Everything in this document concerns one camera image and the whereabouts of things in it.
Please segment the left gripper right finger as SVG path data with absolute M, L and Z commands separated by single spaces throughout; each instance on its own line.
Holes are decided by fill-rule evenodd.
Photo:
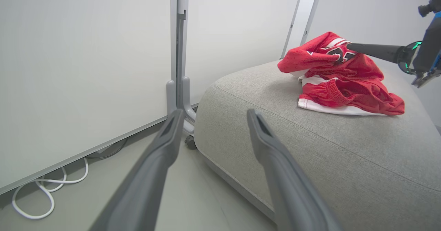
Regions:
M 247 110 L 253 151 L 263 166 L 279 231 L 342 231 L 315 186 L 263 115 Z

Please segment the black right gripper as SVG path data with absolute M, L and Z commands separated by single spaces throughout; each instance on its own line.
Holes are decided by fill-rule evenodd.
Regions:
M 398 63 L 406 74 L 434 75 L 440 66 L 441 18 L 434 16 L 422 41 L 407 46 L 347 44 L 349 50 L 391 63 Z

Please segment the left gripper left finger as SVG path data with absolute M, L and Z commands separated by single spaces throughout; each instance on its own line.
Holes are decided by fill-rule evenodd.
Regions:
M 178 157 L 183 121 L 181 109 L 167 117 L 90 230 L 155 230 L 167 171 Z

